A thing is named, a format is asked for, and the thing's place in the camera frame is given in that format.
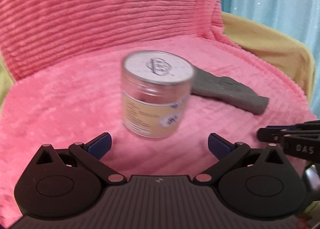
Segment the yellow sofa cover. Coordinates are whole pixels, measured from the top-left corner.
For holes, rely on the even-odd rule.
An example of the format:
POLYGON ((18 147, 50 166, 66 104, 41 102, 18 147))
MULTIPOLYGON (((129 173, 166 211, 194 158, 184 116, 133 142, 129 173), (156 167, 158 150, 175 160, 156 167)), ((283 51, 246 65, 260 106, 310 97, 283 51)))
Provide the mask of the yellow sofa cover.
POLYGON ((232 42, 273 65, 290 77, 311 104, 315 89, 316 63, 300 41, 253 20, 223 12, 224 33, 232 42))

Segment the green sheet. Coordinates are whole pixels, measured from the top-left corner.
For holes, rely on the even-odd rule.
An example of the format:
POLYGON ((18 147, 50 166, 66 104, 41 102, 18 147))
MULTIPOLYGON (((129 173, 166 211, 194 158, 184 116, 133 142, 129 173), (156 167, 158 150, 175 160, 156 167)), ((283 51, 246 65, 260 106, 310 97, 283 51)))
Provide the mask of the green sheet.
POLYGON ((2 108, 3 102, 14 85, 14 79, 11 77, 10 72, 7 70, 3 56, 0 57, 0 105, 2 108))

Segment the pink ribbed blanket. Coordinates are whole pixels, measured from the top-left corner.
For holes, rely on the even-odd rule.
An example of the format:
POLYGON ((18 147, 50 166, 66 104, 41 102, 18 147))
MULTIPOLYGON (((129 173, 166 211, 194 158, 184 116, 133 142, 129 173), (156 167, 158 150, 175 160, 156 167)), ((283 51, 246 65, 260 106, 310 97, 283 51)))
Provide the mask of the pink ribbed blanket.
POLYGON ((131 175, 194 176, 216 162, 210 133, 259 146, 265 125, 315 119, 302 89, 223 33, 220 0, 1 0, 1 49, 16 82, 1 112, 1 224, 21 213, 14 187, 45 143, 64 148, 108 132, 104 163, 131 175), (189 98, 171 137, 152 140, 121 118, 121 61, 136 50, 177 54, 269 98, 260 116, 189 98))

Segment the clear plastic jar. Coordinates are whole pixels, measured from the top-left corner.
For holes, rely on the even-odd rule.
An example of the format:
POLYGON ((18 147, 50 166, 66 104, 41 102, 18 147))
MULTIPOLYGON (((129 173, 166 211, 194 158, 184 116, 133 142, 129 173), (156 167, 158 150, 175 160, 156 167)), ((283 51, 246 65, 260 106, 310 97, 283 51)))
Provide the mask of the clear plastic jar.
POLYGON ((160 139, 179 127, 195 77, 186 59, 162 51, 135 51, 121 63, 124 126, 140 136, 160 139))

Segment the grey cleaning cloth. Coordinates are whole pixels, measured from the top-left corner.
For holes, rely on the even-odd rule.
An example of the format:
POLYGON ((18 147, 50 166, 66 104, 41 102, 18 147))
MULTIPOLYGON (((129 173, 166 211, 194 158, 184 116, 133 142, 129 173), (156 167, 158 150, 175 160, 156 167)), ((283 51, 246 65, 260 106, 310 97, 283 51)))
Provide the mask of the grey cleaning cloth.
POLYGON ((250 87, 229 77, 217 77, 198 67, 191 93, 228 103, 254 115, 262 115, 269 103, 269 98, 259 96, 250 87))

